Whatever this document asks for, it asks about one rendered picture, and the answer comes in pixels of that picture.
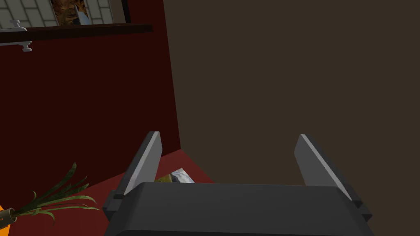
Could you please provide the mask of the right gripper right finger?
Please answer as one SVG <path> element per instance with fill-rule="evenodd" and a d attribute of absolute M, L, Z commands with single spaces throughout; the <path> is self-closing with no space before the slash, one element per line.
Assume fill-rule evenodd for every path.
<path fill-rule="evenodd" d="M 357 208 L 363 205 L 354 188 L 333 161 L 326 156 L 313 137 L 308 134 L 300 134 L 295 145 L 294 156 L 305 185 L 337 187 Z"/>

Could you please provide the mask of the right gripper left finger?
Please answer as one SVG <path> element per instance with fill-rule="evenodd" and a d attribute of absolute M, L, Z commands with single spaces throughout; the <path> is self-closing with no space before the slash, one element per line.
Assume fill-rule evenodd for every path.
<path fill-rule="evenodd" d="M 160 132 L 149 132 L 124 173 L 114 193 L 114 199 L 123 199 L 140 183 L 154 182 L 161 156 Z"/>

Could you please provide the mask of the picture book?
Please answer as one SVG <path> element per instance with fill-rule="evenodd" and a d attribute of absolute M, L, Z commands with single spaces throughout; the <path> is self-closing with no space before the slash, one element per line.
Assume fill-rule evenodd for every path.
<path fill-rule="evenodd" d="M 155 180 L 155 182 L 194 183 L 193 179 L 182 168 Z"/>

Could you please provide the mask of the dark red cabinet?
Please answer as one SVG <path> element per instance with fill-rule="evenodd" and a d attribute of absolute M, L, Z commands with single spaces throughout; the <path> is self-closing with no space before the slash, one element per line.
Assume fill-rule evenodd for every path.
<path fill-rule="evenodd" d="M 158 131 L 158 175 L 184 168 L 211 179 L 180 148 L 163 0 L 128 0 L 133 23 L 153 32 L 0 46 L 0 206 L 19 209 L 77 164 L 92 210 L 22 216 L 9 236 L 103 236 L 102 212 L 143 139 Z"/>

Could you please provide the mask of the green potted plant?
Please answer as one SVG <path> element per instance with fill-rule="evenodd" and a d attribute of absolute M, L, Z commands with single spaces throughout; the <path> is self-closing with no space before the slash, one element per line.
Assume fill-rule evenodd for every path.
<path fill-rule="evenodd" d="M 66 173 L 64 178 L 54 185 L 43 195 L 38 196 L 35 191 L 33 191 L 33 199 L 30 203 L 24 205 L 23 207 L 15 210 L 14 208 L 4 209 L 0 211 L 0 230 L 7 228 L 11 224 L 15 223 L 18 217 L 21 216 L 36 216 L 40 214 L 49 215 L 53 223 L 55 223 L 55 215 L 52 211 L 63 210 L 63 209 L 89 209 L 89 210 L 98 210 L 97 207 L 91 207 L 86 204 L 74 204 L 69 203 L 68 201 L 73 200 L 90 200 L 94 203 L 96 201 L 87 195 L 78 195 L 78 193 L 84 191 L 89 184 L 82 185 L 86 180 L 86 177 L 75 185 L 69 183 L 69 180 L 75 174 L 77 169 L 77 164 L 74 162 L 70 170 Z"/>

